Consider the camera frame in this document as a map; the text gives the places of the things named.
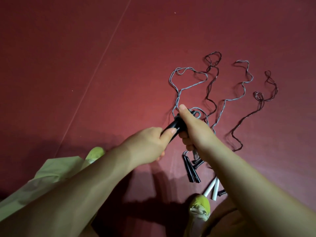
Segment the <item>hand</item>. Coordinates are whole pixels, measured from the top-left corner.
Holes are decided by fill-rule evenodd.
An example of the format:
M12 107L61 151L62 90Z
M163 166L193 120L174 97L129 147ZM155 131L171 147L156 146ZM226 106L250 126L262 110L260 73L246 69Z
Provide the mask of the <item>hand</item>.
M165 148L176 131L170 128L161 135L162 128L147 128L128 137L122 146L131 153L135 167L148 164L165 155Z
M223 143L214 135L211 128L204 121L195 118L185 105L180 105L179 113L188 128L188 133L181 132L179 137L182 138L182 142L186 145L188 151L197 149L201 159L206 160L204 156L210 152L211 148L223 146Z

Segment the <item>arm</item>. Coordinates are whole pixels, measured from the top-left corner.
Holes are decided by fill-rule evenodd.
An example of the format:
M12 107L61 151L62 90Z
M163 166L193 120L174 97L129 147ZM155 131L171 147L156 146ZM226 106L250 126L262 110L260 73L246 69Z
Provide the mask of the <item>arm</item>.
M187 150L194 147L214 169L243 216L267 236L315 236L316 214L227 148L203 121L180 106L188 127L180 133Z
M0 223L1 236L78 236L116 184L164 155L176 129L148 128Z

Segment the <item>white handle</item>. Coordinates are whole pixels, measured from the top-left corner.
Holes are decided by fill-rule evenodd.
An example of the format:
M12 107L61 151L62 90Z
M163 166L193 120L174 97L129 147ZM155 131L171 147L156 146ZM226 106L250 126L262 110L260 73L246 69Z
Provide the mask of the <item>white handle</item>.
M211 192L212 188L214 187L215 185L215 182L216 182L216 179L217 177L215 177L212 182L208 185L208 187L206 188L206 190L203 192L203 195L205 197L207 197L209 195L209 193Z
M217 198L218 187L219 187L219 179L216 177L212 200L216 200Z

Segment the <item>floor seam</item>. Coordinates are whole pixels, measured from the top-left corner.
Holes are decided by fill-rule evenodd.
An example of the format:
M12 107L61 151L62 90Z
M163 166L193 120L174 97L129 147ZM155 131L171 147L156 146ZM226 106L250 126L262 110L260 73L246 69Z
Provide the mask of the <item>floor seam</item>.
M86 89L85 89L85 92L83 93L83 95L82 95L82 97L81 97L81 100L80 100L80 102L79 102L79 104L78 104L78 106L77 106L77 109L75 110L74 115L73 115L72 119L70 120L70 123L69 123L69 125L68 125L68 127L67 127L67 129L66 129L66 132L65 132L65 134L63 135L63 138L62 138L62 140L61 140L61 142L60 142L60 144L59 144L59 146L58 146L58 148L57 148L57 150L56 150L56 152L55 152L53 158L56 158L56 156L57 156L57 153L58 153L58 151L59 151L59 149L60 149L60 147L61 147L61 145L62 145L62 143L63 143L63 141L64 141L64 139L65 139L65 137L66 137L66 135L67 135L67 133L68 133L68 131L69 131L69 129L70 129L70 127L71 127L71 125L72 125L72 123L73 123L73 120L75 119L75 116L77 115L77 112L78 112L78 110L79 110L79 108L80 108L80 106L81 106L81 103L82 103L82 101L84 100L84 98L85 98L85 96L86 96L86 94L87 94L87 92L88 92L88 89L89 89L89 87L90 87L90 85L91 85L91 83L92 83L92 81L93 81L93 79L94 79L94 77L95 77L95 75L96 75L96 73L97 73L97 71L98 71L100 65L101 65L101 62L102 62L102 60L103 60L103 58L104 58L104 56L105 56L105 53L106 53L106 51L108 50L108 48L109 48L109 46L110 46L110 44L111 44L111 42L112 42L112 39L113 39L113 37L114 37L114 35L115 35L115 33L116 33L116 31L117 31L119 25L121 24L121 21L122 21L124 15L125 15L125 12L127 11L128 7L129 7L130 3L131 3L131 1L132 1L132 0L129 0L129 1L128 1L127 5L126 5L126 7L125 7L125 10L123 11L123 14L121 15L121 18L119 19L119 21L118 21L118 23L117 23L117 25L116 25L116 28L115 28L114 31L113 31L113 34L112 34L112 36L111 36L111 38L110 38L110 40L109 40L109 42L108 42L108 45L106 46L106 48L105 48L105 50L104 50L104 52L103 52L103 54L102 54L102 56L101 56L101 58L100 58L100 60L99 60L99 62L98 62L98 64L97 64L97 66L96 66L96 68L95 68L95 70L94 70L94 72L93 72L93 74L92 74L92 76L91 76L91 78L90 78L90 81L89 81L89 83L88 83L88 85L87 85L87 87L86 87Z

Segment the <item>left hand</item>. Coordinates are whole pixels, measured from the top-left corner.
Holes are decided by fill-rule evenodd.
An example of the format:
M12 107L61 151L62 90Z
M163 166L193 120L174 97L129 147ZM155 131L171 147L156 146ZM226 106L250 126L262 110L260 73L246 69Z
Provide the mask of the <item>left hand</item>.
M147 128L128 137L122 147L129 150L135 166L148 164L165 155L165 148L176 131L170 128L160 135L162 128Z

